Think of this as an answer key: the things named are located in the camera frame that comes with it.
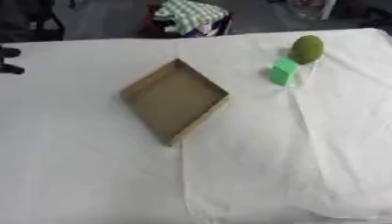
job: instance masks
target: green checkered fabric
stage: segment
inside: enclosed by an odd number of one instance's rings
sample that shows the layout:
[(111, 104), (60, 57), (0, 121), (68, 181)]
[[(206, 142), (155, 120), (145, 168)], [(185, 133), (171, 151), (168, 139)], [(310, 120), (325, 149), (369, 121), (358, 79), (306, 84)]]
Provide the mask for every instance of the green checkered fabric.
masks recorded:
[(173, 20), (180, 34), (223, 19), (228, 12), (218, 6), (186, 0), (168, 0), (155, 13), (157, 20)]

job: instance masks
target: white tablecloth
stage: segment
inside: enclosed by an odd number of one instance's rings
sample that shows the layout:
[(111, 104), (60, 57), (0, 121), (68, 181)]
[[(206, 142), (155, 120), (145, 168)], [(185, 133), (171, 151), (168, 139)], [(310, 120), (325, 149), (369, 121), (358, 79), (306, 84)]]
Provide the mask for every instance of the white tablecloth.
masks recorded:
[[(295, 87), (270, 83), (268, 68), (306, 33), (325, 56)], [(351, 30), (15, 45), (23, 55), (7, 61), (27, 72), (0, 76), (0, 222), (390, 219), (390, 41)], [(119, 97), (177, 57), (230, 93), (182, 149)]]

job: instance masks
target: cardboard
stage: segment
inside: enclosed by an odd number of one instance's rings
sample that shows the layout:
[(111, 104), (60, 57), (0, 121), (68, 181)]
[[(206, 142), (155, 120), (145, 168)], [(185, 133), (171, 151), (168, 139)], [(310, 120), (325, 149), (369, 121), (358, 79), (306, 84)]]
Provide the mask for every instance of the cardboard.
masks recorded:
[(173, 145), (227, 98), (184, 61), (175, 59), (122, 91), (122, 98), (164, 144)]

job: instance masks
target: green cube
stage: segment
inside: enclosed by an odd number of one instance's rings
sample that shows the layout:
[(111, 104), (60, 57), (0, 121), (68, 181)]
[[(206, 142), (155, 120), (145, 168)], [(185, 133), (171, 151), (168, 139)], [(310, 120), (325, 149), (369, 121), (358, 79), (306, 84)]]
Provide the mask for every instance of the green cube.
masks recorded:
[(298, 64), (295, 61), (282, 58), (272, 67), (269, 79), (281, 86), (290, 85), (294, 81), (297, 69)]

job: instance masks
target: avocado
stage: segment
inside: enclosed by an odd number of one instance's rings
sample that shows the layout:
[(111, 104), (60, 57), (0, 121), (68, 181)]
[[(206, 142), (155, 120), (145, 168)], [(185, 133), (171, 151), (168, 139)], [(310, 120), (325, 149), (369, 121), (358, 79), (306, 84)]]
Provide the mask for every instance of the avocado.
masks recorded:
[(289, 58), (304, 65), (318, 60), (324, 52), (323, 41), (316, 36), (308, 35), (299, 38), (292, 46)]

